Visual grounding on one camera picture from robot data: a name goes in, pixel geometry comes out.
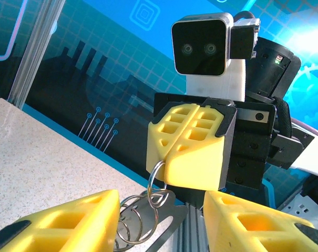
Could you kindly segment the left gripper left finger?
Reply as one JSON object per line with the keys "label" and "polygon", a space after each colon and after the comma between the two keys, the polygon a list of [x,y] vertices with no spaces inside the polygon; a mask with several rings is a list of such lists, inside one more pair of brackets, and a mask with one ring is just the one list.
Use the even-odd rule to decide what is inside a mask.
{"label": "left gripper left finger", "polygon": [[119,193],[105,190],[24,216],[0,230],[0,251],[112,251]]}

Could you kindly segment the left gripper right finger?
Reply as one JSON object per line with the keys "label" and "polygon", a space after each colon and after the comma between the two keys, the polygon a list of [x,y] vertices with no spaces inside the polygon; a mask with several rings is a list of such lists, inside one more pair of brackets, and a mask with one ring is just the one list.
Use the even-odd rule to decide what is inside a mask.
{"label": "left gripper right finger", "polygon": [[318,230],[299,217],[218,191],[204,195],[210,251],[318,251]]}

